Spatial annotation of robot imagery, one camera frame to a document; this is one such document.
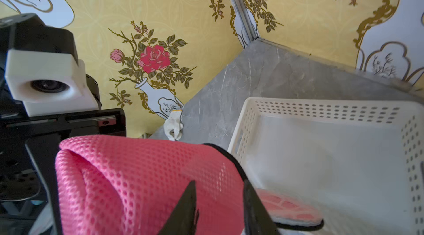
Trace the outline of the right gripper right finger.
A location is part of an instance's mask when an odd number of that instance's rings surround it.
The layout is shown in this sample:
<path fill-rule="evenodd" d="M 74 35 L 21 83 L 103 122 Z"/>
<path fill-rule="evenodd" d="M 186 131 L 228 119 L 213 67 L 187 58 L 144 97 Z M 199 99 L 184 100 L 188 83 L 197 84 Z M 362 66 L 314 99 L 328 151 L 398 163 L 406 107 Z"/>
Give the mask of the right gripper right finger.
<path fill-rule="evenodd" d="M 280 235 L 277 225 L 272 221 L 254 187 L 244 181 L 244 231 L 246 235 Z"/>

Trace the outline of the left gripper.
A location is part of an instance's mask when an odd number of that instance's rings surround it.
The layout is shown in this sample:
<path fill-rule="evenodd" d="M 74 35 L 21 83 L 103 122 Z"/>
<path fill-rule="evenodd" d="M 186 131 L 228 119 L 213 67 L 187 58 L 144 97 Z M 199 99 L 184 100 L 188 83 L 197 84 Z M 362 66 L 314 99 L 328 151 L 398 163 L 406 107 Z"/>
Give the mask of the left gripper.
<path fill-rule="evenodd" d="M 124 111 L 30 118 L 1 79 L 1 234 L 28 235 L 37 220 L 40 234 L 62 234 L 55 158 L 61 141 L 86 135 L 126 136 Z"/>

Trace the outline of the pink mesh laundry bag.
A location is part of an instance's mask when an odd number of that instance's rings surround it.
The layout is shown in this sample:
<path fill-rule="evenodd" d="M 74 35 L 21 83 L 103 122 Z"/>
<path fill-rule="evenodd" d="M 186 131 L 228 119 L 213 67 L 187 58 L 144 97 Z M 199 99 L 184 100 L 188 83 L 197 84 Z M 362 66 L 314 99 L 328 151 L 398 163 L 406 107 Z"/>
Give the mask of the pink mesh laundry bag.
<path fill-rule="evenodd" d="M 156 235 L 190 182 L 196 234 L 244 229 L 244 177 L 219 146 L 91 135 L 59 148 L 55 170 L 66 235 Z"/>

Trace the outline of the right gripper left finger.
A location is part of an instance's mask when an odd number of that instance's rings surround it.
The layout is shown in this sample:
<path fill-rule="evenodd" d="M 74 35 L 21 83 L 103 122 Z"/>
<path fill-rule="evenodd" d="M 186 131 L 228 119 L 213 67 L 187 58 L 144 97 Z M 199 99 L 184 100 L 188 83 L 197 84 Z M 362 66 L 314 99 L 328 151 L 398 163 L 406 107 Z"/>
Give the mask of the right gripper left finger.
<path fill-rule="evenodd" d="M 195 181 L 191 181 L 159 235 L 194 235 L 197 229 L 198 209 Z"/>

